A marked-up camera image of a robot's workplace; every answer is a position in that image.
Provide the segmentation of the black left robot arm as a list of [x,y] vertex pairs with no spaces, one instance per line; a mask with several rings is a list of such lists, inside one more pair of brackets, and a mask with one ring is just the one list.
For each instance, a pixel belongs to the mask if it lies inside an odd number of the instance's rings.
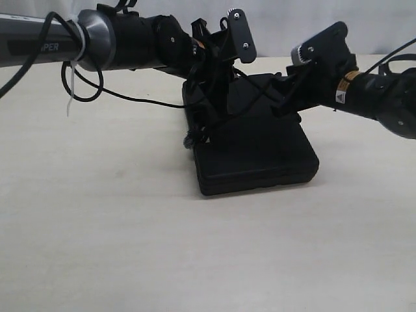
[[59,62],[63,72],[97,73],[97,96],[105,91],[106,71],[154,69],[185,80],[185,109],[202,118],[227,116],[232,65],[239,57],[229,20],[223,18],[216,33],[196,20],[188,34],[174,16],[142,17],[134,5],[98,4],[72,19],[56,12],[44,18],[1,14],[1,66],[18,68],[1,94],[14,88],[35,64]]

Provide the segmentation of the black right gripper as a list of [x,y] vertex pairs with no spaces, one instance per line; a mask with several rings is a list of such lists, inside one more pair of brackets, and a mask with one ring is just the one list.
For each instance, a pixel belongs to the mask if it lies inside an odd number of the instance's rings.
[[277,106],[271,108],[273,115],[284,117],[319,105],[337,106],[335,93],[338,84],[348,72],[357,68],[355,58],[336,65],[334,75],[321,62],[287,67],[288,75],[272,82],[272,88],[282,96]]

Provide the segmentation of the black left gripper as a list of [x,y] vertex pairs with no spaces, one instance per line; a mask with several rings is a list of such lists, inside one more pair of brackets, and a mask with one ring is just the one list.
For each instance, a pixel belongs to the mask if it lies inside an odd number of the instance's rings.
[[191,23],[192,33],[185,32],[173,15],[157,15],[152,21],[155,54],[160,65],[155,69],[184,78],[190,85],[186,94],[200,84],[208,84],[202,97],[191,102],[191,107],[202,104],[214,91],[221,66],[225,63],[226,46],[230,30],[226,17],[220,20],[220,30],[211,33],[207,22],[198,18]]

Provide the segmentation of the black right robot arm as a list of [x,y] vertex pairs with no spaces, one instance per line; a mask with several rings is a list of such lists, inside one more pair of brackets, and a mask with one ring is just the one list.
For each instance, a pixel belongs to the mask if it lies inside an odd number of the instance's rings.
[[329,72],[321,62],[289,66],[289,75],[274,79],[282,96],[277,115],[323,106],[381,124],[391,133],[415,139],[415,77],[364,73],[355,60]]

